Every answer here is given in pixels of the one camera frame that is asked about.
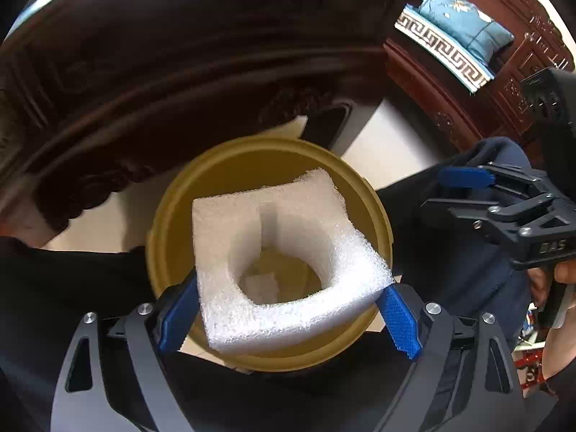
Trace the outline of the person's right hand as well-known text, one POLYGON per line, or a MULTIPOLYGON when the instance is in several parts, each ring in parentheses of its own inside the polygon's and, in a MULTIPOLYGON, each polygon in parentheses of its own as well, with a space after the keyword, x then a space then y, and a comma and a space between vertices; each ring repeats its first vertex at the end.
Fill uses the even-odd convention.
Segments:
POLYGON ((545 305, 553 282, 566 286, 543 350, 542 373, 548 380, 575 360, 575 260, 558 263, 554 275, 541 268, 529 269, 528 277, 532 301, 538 307, 545 305))

